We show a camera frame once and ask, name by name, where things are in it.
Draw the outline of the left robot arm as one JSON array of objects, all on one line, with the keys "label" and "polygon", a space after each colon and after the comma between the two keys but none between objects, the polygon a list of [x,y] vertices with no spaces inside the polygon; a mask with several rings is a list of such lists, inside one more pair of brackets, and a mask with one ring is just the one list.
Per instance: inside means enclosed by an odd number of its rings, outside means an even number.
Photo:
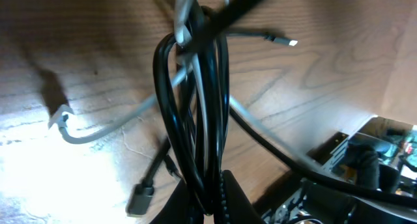
[{"label": "left robot arm", "polygon": [[410,218],[370,206],[294,173],[281,177],[272,191],[251,203],[231,171],[222,175],[222,198],[215,223],[415,223]]}]

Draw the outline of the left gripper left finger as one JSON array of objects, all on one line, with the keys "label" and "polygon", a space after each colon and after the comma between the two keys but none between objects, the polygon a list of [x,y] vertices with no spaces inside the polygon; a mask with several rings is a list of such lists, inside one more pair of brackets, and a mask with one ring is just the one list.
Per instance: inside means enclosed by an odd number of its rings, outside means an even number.
[{"label": "left gripper left finger", "polygon": [[151,221],[151,224],[191,224],[195,223],[195,211],[191,205],[188,188],[181,180],[170,198]]}]

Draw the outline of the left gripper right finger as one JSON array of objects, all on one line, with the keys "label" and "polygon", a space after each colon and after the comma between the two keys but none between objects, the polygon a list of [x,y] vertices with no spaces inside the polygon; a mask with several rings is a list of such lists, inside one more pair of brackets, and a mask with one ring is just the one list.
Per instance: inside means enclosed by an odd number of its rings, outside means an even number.
[{"label": "left gripper right finger", "polygon": [[219,192],[214,213],[215,224],[265,224],[231,171],[222,171]]}]

